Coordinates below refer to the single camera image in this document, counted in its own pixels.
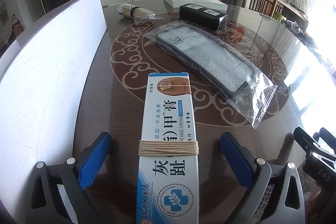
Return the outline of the person right hand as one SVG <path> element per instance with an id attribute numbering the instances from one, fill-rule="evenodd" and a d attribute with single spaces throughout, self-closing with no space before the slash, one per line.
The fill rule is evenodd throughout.
<path id="1" fill-rule="evenodd" d="M 305 223 L 335 223 L 335 188 L 330 190 L 318 182 L 315 184 L 321 190 L 307 203 Z"/>

